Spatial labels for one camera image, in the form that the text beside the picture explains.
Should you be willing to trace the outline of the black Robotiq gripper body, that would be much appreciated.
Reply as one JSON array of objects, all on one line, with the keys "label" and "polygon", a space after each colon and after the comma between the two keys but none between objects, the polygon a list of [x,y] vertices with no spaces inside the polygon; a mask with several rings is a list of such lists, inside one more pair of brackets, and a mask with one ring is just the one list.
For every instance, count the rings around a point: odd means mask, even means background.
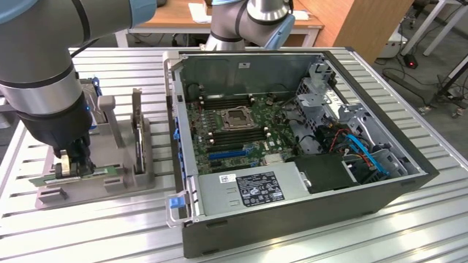
[{"label": "black Robotiq gripper body", "polygon": [[58,113],[50,115],[17,113],[33,138],[53,148],[56,157],[61,156],[61,150],[66,151],[70,157],[89,157],[88,131],[92,115],[86,107],[85,96],[81,95],[72,106]]}]

